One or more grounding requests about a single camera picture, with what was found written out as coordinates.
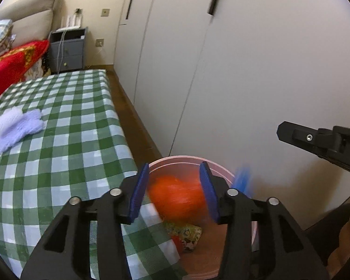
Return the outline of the orange plastic bag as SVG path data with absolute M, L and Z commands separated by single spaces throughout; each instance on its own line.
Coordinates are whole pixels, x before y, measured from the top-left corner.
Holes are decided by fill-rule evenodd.
M 184 181 L 175 176 L 160 176 L 149 184 L 148 196 L 165 221 L 198 222 L 208 212 L 198 178 Z

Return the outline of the pink plastic bin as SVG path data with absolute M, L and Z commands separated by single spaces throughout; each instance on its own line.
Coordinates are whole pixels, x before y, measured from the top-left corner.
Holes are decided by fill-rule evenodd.
M 190 155 L 175 155 L 164 157 L 149 164 L 150 183 L 160 176 L 175 176 L 184 181 L 192 178 L 199 179 L 199 168 L 202 162 L 207 162 L 213 175 L 225 179 L 232 185 L 233 173 L 210 160 Z M 185 279 L 211 279 L 216 277 L 221 264 L 224 241 L 227 233 L 226 225 L 217 225 L 207 215 L 198 222 L 178 223 L 192 224 L 202 228 L 198 245 L 192 252 L 179 254 L 180 264 L 188 273 Z

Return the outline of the blue plastic bag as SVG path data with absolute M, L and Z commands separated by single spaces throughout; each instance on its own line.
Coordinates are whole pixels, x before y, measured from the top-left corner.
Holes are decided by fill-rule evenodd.
M 234 175 L 234 181 L 231 188 L 244 193 L 246 196 L 250 196 L 250 168 L 247 166 L 241 166 L 238 168 Z

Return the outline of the beige padded headboard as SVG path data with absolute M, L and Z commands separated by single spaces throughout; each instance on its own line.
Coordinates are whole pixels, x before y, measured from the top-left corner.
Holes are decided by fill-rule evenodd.
M 18 0 L 0 7 L 0 20 L 12 20 L 16 36 L 12 47 L 45 40 L 51 31 L 60 28 L 62 3 L 63 0 Z

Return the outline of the lower wall socket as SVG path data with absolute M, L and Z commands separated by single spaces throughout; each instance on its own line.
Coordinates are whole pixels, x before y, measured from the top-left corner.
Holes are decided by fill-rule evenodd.
M 96 47 L 103 47 L 104 46 L 104 39 L 103 38 L 97 38 L 95 41 Z

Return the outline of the white wifi router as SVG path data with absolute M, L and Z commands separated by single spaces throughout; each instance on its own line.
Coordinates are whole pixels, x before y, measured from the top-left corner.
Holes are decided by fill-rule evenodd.
M 64 30 L 74 30 L 81 27 L 83 16 L 81 14 L 74 14 L 62 17 L 60 28 L 57 32 L 63 32 Z

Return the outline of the green checkered tablecloth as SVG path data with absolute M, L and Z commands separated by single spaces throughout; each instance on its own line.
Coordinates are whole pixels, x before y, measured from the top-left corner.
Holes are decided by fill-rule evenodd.
M 0 279 L 19 279 L 69 199 L 96 199 L 137 173 L 104 70 L 12 85 L 0 116 L 11 108 L 39 111 L 43 126 L 0 152 Z

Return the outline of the grey nightstand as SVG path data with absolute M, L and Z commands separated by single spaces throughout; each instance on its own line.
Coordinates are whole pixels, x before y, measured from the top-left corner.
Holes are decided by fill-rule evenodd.
M 52 73 L 84 68 L 87 33 L 87 27 L 50 33 L 49 65 Z

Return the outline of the red floral blanket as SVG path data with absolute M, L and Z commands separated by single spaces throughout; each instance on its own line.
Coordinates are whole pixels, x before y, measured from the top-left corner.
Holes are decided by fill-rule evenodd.
M 25 80 L 25 73 L 48 51 L 49 43 L 48 39 L 32 41 L 0 57 L 0 96 L 12 84 Z

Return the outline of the white knitted cloth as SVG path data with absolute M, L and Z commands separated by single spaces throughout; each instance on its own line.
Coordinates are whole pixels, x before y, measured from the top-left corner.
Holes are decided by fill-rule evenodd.
M 23 138 L 41 132 L 45 127 L 42 112 L 33 109 L 22 112 L 15 106 L 0 116 L 0 154 L 11 149 Z

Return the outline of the beige wardrobe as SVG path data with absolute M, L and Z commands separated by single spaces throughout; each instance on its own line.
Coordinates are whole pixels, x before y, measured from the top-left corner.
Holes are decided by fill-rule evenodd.
M 350 0 L 124 0 L 114 68 L 163 156 L 248 164 L 304 228 L 350 197 L 350 173 L 276 135 L 350 128 Z

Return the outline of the colourful cartoon wrapper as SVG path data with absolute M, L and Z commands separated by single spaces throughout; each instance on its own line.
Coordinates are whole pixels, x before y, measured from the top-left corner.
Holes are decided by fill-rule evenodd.
M 194 251 L 202 235 L 202 228 L 192 224 L 164 222 L 164 227 L 179 254 Z

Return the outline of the upper wall switch plate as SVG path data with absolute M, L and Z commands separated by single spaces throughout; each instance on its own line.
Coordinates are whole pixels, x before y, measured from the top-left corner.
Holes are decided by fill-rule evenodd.
M 101 10 L 101 17 L 108 17 L 110 13 L 110 9 L 109 8 L 103 8 Z

